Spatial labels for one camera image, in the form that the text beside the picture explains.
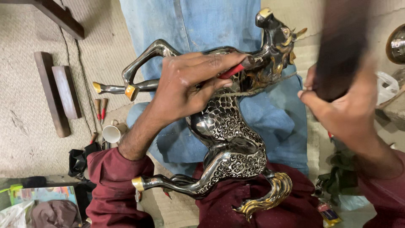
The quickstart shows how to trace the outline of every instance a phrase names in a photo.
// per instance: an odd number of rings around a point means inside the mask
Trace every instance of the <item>small packet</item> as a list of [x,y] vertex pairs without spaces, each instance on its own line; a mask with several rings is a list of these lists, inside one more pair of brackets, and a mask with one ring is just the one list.
[[322,197],[318,197],[319,204],[317,210],[324,218],[324,228],[332,227],[342,221],[342,219],[331,208],[330,204]]

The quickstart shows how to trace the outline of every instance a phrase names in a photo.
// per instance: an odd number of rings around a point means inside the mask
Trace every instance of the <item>metal bowl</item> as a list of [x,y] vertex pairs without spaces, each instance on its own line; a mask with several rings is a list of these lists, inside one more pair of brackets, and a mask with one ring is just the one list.
[[405,24],[395,29],[386,45],[388,59],[396,64],[405,64]]

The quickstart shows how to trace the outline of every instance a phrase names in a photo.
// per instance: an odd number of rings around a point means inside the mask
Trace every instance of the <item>golden tail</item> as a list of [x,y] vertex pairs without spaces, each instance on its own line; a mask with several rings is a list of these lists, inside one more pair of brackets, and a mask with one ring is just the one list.
[[291,193],[291,178],[284,172],[277,172],[268,179],[272,185],[271,191],[257,199],[244,200],[239,207],[233,206],[233,210],[245,216],[250,222],[251,215],[256,211],[268,210],[279,205]]

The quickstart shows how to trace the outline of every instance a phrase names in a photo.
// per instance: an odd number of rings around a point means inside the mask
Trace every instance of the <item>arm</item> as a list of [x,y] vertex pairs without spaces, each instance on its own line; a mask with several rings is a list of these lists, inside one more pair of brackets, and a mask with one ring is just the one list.
[[322,125],[355,152],[359,186],[377,216],[367,226],[385,227],[405,220],[404,153],[392,150],[374,128],[377,103],[375,64],[364,61],[347,94],[332,103],[311,91],[315,67],[308,70],[306,91],[298,97]]
[[[136,209],[136,176],[153,175],[145,156],[161,129],[185,116],[202,111],[219,88],[232,80],[216,76],[239,64],[245,55],[189,53],[163,59],[162,75],[154,99],[139,116],[118,148],[92,153],[87,159],[90,180],[97,184],[86,209],[93,227],[153,227],[150,215]],[[203,84],[197,90],[196,85]]]

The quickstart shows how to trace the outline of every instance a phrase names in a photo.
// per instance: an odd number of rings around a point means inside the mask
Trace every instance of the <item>metal horse figurine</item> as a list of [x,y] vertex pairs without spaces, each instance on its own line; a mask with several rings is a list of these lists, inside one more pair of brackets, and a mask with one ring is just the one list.
[[[203,54],[228,54],[240,52],[249,54],[244,61],[244,70],[233,75],[231,88],[217,91],[207,107],[199,113],[186,117],[193,134],[208,148],[204,158],[204,171],[200,179],[182,174],[167,178],[161,174],[151,178],[136,177],[132,180],[138,191],[153,187],[165,187],[187,194],[195,199],[206,197],[214,186],[225,179],[248,180],[259,174],[272,185],[268,194],[261,198],[246,199],[233,209],[244,214],[249,221],[257,210],[270,209],[282,202],[291,192],[292,182],[286,173],[273,172],[266,168],[266,148],[259,134],[244,121],[237,97],[260,92],[274,84],[281,77],[281,71],[293,64],[294,42],[306,32],[291,31],[277,20],[269,8],[260,10],[256,15],[256,26],[264,29],[263,46],[258,51],[243,52],[234,47],[217,47]],[[153,42],[133,63],[124,69],[124,86],[103,85],[93,82],[99,93],[126,94],[133,101],[138,92],[156,90],[159,80],[148,80],[133,84],[136,71],[155,56],[181,55],[164,40]]]

